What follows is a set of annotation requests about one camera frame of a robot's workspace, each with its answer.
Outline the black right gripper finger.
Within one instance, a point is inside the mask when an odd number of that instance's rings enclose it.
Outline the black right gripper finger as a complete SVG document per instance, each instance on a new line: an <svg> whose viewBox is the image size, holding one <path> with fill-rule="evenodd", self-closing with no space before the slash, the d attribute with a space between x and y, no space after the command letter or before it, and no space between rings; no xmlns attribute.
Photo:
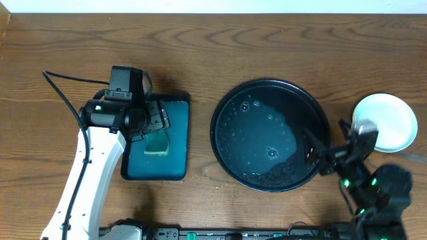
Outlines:
<svg viewBox="0 0 427 240"><path fill-rule="evenodd" d="M340 126L340 129L342 130L342 133L344 135L345 140L351 139L350 129L351 129L351 123L345 119L340 119L338 121L338 124Z"/></svg>
<svg viewBox="0 0 427 240"><path fill-rule="evenodd" d="M307 128L304 128L304 150L306 167L316 165L326 157L326 146Z"/></svg>

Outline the green yellow sponge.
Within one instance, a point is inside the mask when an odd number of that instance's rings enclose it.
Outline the green yellow sponge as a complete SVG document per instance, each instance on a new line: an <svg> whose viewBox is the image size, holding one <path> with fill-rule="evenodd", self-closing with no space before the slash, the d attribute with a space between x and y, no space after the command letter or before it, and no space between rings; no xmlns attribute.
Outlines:
<svg viewBox="0 0 427 240"><path fill-rule="evenodd" d="M146 155L167 155L169 153L169 137L164 130L146 135L147 145L144 150Z"/></svg>

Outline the light green plate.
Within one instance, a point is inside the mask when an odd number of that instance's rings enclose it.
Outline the light green plate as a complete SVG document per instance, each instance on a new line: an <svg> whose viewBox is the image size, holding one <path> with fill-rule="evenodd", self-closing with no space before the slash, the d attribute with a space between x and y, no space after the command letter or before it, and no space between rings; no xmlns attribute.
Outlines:
<svg viewBox="0 0 427 240"><path fill-rule="evenodd" d="M418 132L418 122L410 106L400 98L375 93L357 103L353 121L369 120L376 124L378 138L374 149L394 153L409 147Z"/></svg>

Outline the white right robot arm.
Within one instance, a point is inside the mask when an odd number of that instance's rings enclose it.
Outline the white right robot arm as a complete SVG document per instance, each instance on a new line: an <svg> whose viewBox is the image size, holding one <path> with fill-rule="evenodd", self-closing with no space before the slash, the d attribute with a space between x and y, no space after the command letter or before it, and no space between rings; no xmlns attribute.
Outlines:
<svg viewBox="0 0 427 240"><path fill-rule="evenodd" d="M330 225L329 239L405 239L402 214L412 202L411 173L395 164L370 172L365 161L375 148L377 124L369 119L339 124L346 143L334 148L304 129L306 165L317 165L322 176L339 176L341 194L352 214L351 221Z"/></svg>

